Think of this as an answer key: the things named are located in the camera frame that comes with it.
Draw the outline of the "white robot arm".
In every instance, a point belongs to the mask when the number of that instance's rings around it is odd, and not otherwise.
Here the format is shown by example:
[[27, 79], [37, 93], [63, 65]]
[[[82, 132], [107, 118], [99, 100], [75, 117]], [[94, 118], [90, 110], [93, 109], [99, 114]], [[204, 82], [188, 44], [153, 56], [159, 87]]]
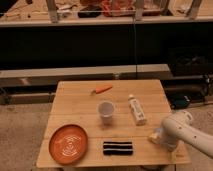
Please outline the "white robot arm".
[[178, 111], [161, 122], [160, 144], [170, 151], [183, 141], [213, 159], [213, 135], [201, 132], [191, 126], [193, 116], [188, 111]]

